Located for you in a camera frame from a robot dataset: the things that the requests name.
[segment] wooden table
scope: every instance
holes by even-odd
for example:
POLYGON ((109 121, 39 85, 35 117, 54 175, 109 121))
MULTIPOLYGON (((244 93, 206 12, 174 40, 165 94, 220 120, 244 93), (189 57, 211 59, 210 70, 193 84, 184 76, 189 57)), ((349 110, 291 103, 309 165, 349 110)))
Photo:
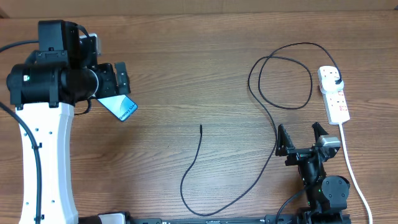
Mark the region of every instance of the wooden table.
MULTIPOLYGON (((188 204, 212 212, 243 193, 256 179, 274 145, 269 118, 253 100, 247 77, 254 62, 294 42, 316 42, 339 65, 351 120, 345 124, 349 156, 375 223, 398 215, 398 13, 306 12, 197 16, 69 18, 102 39, 100 62, 125 61, 131 98, 139 109, 120 123, 99 103, 73 121, 72 184, 81 216, 129 210, 134 217, 196 218, 183 205, 180 181, 191 164, 203 124, 197 163, 184 183, 188 204)), ((37 19, 1 19, 0 45, 37 38, 37 19)), ((6 76, 36 45, 0 54, 0 100, 9 103, 6 76)), ((306 64, 314 76, 309 104, 295 111, 266 104, 297 147, 314 142, 311 124, 331 134, 317 69, 331 65, 320 49, 292 47, 278 55, 306 64)), ((256 90, 258 68, 253 77, 256 90)), ((270 100, 301 105, 309 93, 307 72, 291 62, 270 60, 262 89, 270 100)), ((85 109, 77 104, 76 111, 85 109)), ((23 180, 21 137, 16 122, 0 113, 0 222, 17 223, 23 180)), ((258 217, 276 213, 302 188, 296 167, 273 156, 257 185, 214 217, 258 217)), ((343 152, 325 163, 328 175, 350 179, 343 152)), ((305 206, 305 197, 285 209, 305 206)), ((352 186, 353 223, 367 223, 352 186)))

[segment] power strip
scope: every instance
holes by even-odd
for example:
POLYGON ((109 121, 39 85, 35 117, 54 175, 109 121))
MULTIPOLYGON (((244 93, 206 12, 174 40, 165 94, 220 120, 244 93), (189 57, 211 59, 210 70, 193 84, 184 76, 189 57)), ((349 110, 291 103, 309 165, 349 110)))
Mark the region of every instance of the power strip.
POLYGON ((328 115, 329 124, 338 124, 339 126, 341 143, 343 145, 344 157, 346 159, 349 174, 351 176, 351 179, 353 180, 355 189, 358 191, 358 194, 366 207, 366 211, 368 212, 369 217, 369 224, 373 224, 371 209, 364 195, 362 194, 361 189, 359 189, 358 183, 356 182, 354 176, 354 172, 351 168, 351 164, 349 163, 347 146, 343 132, 343 123, 348 121, 350 117, 348 113, 347 101, 343 92, 344 83, 342 81, 340 84, 336 84, 336 80, 338 80, 339 77, 340 74, 335 67, 322 66, 318 70, 319 87, 322 92, 323 101, 325 102, 325 109, 328 115))

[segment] wall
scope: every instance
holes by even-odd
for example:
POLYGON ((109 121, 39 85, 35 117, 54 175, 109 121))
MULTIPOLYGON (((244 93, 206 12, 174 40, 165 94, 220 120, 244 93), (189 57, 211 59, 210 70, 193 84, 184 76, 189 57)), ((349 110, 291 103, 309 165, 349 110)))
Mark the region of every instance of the wall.
POLYGON ((0 0, 0 16, 78 17, 392 10, 398 0, 0 0))

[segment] white cord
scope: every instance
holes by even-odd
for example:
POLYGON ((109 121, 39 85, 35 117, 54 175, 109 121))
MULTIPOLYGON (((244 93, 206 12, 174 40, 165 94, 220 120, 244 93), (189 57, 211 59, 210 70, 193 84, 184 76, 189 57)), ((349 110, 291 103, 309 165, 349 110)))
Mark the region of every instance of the white cord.
POLYGON ((343 150, 344 150, 344 157, 346 158, 346 163, 347 163, 347 167, 348 167, 348 171, 349 171, 349 175, 351 176, 351 179, 354 182, 354 186, 356 191, 358 191, 359 196, 361 197, 363 204, 366 207, 366 211, 368 212, 368 217, 369 217, 369 224, 373 224, 373 217, 372 217, 372 212, 371 212, 371 208, 368 205, 368 202, 366 201, 364 195, 362 194, 361 189, 359 189, 358 184, 356 183, 356 179, 354 176, 354 172, 351 168, 351 164, 349 163, 349 159, 348 159, 348 153, 347 153, 347 146, 346 146, 346 140, 344 138, 344 132, 343 132, 343 125, 341 123, 338 124, 338 127, 340 128, 340 134, 341 134, 341 142, 343 143, 343 150))

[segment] white power strip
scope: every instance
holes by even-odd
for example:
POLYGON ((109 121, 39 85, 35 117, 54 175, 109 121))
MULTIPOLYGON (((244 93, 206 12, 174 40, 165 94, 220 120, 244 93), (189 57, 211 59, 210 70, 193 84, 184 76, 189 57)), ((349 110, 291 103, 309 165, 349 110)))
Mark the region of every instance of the white power strip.
POLYGON ((344 96, 343 88, 344 83, 341 81, 340 84, 336 84, 336 80, 340 78, 337 68, 332 66, 322 66, 318 70, 319 86, 323 95, 323 101, 325 102, 325 109, 328 115, 329 124, 338 124, 341 134, 341 142, 343 144, 344 157, 346 159, 347 168, 351 179, 353 180, 355 189, 358 191, 361 197, 366 211, 369 216, 369 224, 373 224, 373 217, 371 209, 366 201, 361 189, 359 189, 358 183, 356 182, 354 172, 349 163, 347 146, 343 132, 343 123, 350 119, 348 113, 348 107, 346 98, 344 96))

